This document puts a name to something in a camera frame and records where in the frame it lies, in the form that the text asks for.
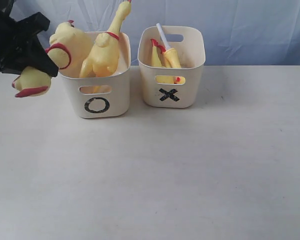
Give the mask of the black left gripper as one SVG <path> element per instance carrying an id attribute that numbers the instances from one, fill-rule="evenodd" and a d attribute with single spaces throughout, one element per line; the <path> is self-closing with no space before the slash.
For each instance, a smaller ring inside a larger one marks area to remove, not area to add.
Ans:
<path id="1" fill-rule="evenodd" d="M 26 67 L 32 67 L 56 77 L 58 66 L 50 59 L 35 36 L 49 29 L 51 21 L 41 12 L 23 19 L 11 17 L 13 0 L 0 0 L 0 72 L 20 75 Z"/>

